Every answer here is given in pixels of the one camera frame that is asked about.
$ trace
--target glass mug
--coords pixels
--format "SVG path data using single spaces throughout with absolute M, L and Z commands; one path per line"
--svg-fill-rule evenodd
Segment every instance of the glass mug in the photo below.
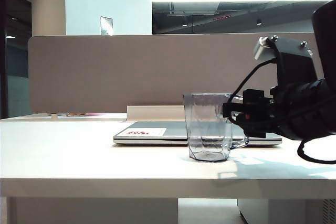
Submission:
M 233 141 L 232 123 L 223 117 L 223 103 L 230 93 L 184 94 L 184 112 L 189 156 L 195 160 L 218 162 L 227 160 L 230 150 L 244 147 L 248 137 Z M 234 100 L 242 101 L 240 96 Z

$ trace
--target desk leg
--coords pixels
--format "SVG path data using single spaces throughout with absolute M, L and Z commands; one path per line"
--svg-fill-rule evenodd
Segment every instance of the desk leg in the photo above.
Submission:
M 16 224 L 15 198 L 1 197 L 0 209 L 1 224 Z
M 178 223 L 177 199 L 16 198 L 10 224 Z

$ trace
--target white desk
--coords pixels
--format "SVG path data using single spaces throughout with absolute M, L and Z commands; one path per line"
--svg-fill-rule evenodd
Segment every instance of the white desk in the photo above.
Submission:
M 26 119 L 0 121 L 3 197 L 336 198 L 336 166 L 301 160 L 295 141 L 203 163 L 190 159 L 186 147 L 113 144 L 113 135 L 131 124 L 119 115 Z

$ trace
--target mug handle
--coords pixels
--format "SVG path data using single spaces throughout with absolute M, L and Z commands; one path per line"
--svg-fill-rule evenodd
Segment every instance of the mug handle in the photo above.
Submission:
M 244 136 L 244 139 L 242 140 L 232 140 L 232 145 L 231 145 L 231 150 L 239 148 L 239 147 L 244 147 L 248 144 L 249 142 L 249 137 Z
M 232 122 L 227 118 L 226 123 L 231 124 L 231 136 L 232 136 Z M 244 135 L 244 138 L 242 140 L 233 140 L 232 139 L 232 144 L 231 144 L 230 150 L 240 148 L 240 147 L 244 147 L 244 146 L 248 145 L 249 140 L 250 140 L 250 138 L 248 136 L 245 136 L 245 135 Z

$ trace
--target silver laptop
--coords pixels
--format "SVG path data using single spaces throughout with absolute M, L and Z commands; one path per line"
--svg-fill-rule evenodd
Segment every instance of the silver laptop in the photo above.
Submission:
M 244 131 L 233 124 L 233 139 L 244 138 Z M 187 133 L 184 121 L 141 121 L 135 122 L 113 137 L 116 144 L 128 145 L 186 145 Z M 281 144 L 281 136 L 267 133 L 266 138 L 251 137 L 249 145 Z

